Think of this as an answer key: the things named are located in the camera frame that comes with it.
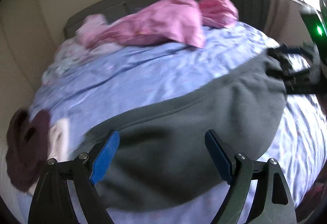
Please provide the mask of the floral pastel pillow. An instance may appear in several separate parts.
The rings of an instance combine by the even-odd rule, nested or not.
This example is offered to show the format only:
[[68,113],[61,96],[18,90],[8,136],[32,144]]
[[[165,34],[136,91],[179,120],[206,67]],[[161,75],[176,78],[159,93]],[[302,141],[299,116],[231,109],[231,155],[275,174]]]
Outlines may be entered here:
[[41,82],[43,85],[48,85],[70,69],[77,68],[100,54],[98,48],[86,49],[74,38],[68,39],[58,47],[54,61],[43,73]]

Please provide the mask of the grey sweatpants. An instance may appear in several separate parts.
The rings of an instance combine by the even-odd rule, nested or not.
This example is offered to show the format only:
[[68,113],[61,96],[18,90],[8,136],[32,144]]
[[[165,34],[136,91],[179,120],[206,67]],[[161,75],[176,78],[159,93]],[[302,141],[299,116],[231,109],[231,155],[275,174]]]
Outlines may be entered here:
[[270,147],[286,106],[279,75],[289,62],[264,50],[229,74],[186,95],[132,109],[86,132],[78,152],[112,130],[120,145],[96,190],[105,208],[143,212],[184,204],[221,178],[206,149],[215,130],[236,152],[256,160]]

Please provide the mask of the white louvered closet doors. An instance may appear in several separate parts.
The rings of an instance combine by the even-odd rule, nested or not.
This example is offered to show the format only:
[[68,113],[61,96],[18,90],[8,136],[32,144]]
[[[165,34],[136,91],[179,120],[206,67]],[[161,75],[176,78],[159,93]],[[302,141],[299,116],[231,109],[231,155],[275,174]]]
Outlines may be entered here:
[[39,0],[1,0],[1,122],[28,106],[53,57]]

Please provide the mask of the white folded garment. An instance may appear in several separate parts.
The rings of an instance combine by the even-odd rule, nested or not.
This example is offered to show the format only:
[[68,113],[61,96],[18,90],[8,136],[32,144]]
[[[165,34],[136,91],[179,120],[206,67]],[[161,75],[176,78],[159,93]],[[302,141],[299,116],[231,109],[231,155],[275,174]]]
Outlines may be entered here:
[[54,158],[58,162],[68,161],[69,120],[67,118],[57,120],[49,130],[48,136],[48,158]]

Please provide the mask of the maroon folded garment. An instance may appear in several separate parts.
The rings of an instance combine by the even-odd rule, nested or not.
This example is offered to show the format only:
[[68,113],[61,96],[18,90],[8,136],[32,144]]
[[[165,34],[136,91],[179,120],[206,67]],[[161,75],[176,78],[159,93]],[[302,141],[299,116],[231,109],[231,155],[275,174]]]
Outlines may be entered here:
[[35,184],[48,160],[50,114],[41,110],[30,120],[26,109],[13,115],[7,130],[7,174],[22,192]]

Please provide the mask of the blue floral bedspread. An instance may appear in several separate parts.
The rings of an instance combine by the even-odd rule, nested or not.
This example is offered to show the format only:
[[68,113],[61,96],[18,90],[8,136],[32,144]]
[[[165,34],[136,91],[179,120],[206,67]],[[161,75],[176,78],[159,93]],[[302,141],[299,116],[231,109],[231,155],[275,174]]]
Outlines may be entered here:
[[[127,47],[73,66],[64,55],[80,46],[66,41],[45,72],[29,113],[34,116],[47,109],[52,123],[67,118],[68,151],[73,153],[84,133],[102,121],[192,92],[278,45],[242,22],[231,29],[203,27],[203,32],[203,49],[180,43]],[[271,157],[280,163],[299,206],[326,162],[326,118],[315,96],[288,98],[277,134],[261,161]]]

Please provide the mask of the pink crumpled blanket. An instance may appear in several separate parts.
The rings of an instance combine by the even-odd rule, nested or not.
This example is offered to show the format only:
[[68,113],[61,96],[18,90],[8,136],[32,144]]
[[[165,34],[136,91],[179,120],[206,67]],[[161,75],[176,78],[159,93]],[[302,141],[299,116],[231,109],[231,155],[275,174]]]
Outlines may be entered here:
[[85,48],[104,43],[149,46],[166,41],[205,46],[202,26],[230,28],[238,21],[238,10],[230,0],[161,0],[108,24],[101,14],[85,18],[75,39]]

